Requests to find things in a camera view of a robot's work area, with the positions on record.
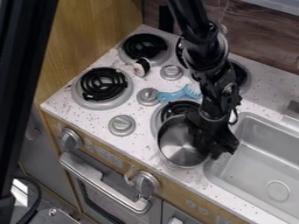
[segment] black frame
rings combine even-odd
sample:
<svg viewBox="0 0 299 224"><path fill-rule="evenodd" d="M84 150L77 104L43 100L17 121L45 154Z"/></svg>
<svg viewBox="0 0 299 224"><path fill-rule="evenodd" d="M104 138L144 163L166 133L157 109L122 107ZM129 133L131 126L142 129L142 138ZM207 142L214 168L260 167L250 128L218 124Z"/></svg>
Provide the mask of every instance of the black frame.
<svg viewBox="0 0 299 224"><path fill-rule="evenodd" d="M10 223L11 184L57 4L58 0L2 0L0 223Z"/></svg>

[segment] speckled countertop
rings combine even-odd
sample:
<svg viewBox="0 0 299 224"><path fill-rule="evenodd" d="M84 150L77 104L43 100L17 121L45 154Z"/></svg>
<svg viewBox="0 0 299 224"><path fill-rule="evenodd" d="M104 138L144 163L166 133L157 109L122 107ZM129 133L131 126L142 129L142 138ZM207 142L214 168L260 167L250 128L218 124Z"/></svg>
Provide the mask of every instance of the speckled countertop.
<svg viewBox="0 0 299 224"><path fill-rule="evenodd" d="M172 46L177 42L177 36L158 31L146 25L142 25L135 32L158 34L168 39ZM153 67L146 78L141 79L133 74L131 66L120 61L116 47L95 61L90 67L115 67L126 71L134 83L133 95L127 102L118 108L106 111L93 111L82 108L72 99L69 87L73 83L73 80L71 80L65 87L45 101L41 108L63 122L79 128L107 145L113 146L116 150L135 161L150 167L168 179L178 182L190 191L225 208L245 221L271 224L286 223L212 184L203 173L203 165L191 169L182 169L167 165L159 157L155 138L150 132L150 118L158 106L144 107L140 105L136 101L136 94L143 88L156 88L160 91L179 90L186 83L189 83L188 72L185 71L186 75L175 82L166 81L160 77L159 71L162 66L178 65L174 49L172 49L173 54L167 62L161 66ZM244 100L238 108L239 112L252 112L287 126L287 124L282 123L282 114L289 105L290 100L299 101L299 77L237 55L231 54L230 58L244 65L252 75L251 87L243 95ZM114 136L108 131L110 119L121 114L134 117L137 124L135 132L123 138Z"/></svg>

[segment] black robotic arm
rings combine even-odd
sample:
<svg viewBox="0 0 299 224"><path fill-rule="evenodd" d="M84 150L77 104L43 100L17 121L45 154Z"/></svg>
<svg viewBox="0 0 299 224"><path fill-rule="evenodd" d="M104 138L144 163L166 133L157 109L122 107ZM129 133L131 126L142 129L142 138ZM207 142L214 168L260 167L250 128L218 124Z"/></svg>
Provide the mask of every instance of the black robotic arm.
<svg viewBox="0 0 299 224"><path fill-rule="evenodd" d="M239 87L227 59L228 44L216 24L206 15L201 0L168 0L183 37L184 62L198 81L203 102L198 114L187 117L198 128L193 131L198 151L216 159L222 152L234 153L238 139L228 129L229 118L240 105Z"/></svg>

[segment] silver pot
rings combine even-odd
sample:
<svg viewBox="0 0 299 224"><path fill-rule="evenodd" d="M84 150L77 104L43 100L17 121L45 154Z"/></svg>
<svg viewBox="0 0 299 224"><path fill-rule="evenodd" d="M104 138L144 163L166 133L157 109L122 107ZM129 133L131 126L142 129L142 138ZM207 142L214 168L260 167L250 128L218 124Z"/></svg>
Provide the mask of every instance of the silver pot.
<svg viewBox="0 0 299 224"><path fill-rule="evenodd" d="M156 140L167 160L183 167L192 167L205 161L207 155L196 146L192 129L195 127L184 115L173 116L161 125Z"/></svg>

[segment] sink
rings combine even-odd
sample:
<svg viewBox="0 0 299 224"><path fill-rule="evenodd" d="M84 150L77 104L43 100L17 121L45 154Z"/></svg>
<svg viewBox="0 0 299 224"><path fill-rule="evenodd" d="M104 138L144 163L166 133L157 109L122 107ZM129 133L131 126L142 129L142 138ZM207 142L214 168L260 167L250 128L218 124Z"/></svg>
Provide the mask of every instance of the sink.
<svg viewBox="0 0 299 224"><path fill-rule="evenodd" d="M232 128L234 155L204 165L216 186L286 221L299 223L299 133L250 113Z"/></svg>

